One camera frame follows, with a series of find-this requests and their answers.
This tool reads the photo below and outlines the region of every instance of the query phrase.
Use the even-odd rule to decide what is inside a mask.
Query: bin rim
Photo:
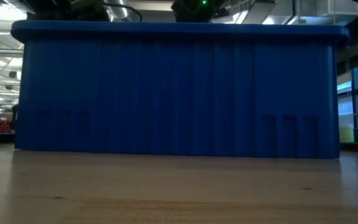
[[[319,37],[336,43],[337,48],[349,43],[349,30],[335,25],[262,25],[214,23],[148,23],[96,21],[16,21],[12,36],[22,43],[34,37],[57,37],[59,34],[121,35],[208,35],[229,37]]]

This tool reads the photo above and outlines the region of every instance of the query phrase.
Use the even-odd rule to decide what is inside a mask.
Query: red object
[[[9,129],[9,123],[6,121],[2,121],[0,126],[0,133],[6,133],[8,129]]]

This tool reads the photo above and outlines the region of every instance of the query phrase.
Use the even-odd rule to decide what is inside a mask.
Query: ceiling light
[[[237,12],[236,14],[234,14],[233,21],[236,21],[239,16],[240,16],[240,12]]]
[[[248,14],[248,10],[242,11],[240,13],[240,15],[238,16],[238,18],[235,20],[236,24],[242,24],[242,22],[244,21],[244,19],[246,18]]]
[[[27,15],[12,4],[1,4],[0,5],[0,21],[18,21],[26,19]]]
[[[264,22],[262,24],[263,25],[274,25],[274,21],[272,18],[268,17],[264,20]]]
[[[4,95],[4,96],[19,96],[19,93],[0,93],[0,95]]]
[[[17,71],[16,78],[22,80],[22,71]]]
[[[13,58],[7,67],[21,67],[23,64],[23,58]],[[0,67],[4,67],[6,62],[0,61]]]

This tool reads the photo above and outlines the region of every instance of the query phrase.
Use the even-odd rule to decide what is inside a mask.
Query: window
[[[338,99],[339,125],[354,125],[351,96]]]

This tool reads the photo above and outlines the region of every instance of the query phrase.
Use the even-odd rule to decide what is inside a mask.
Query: yellow object
[[[339,125],[339,138],[341,143],[354,142],[353,125]]]

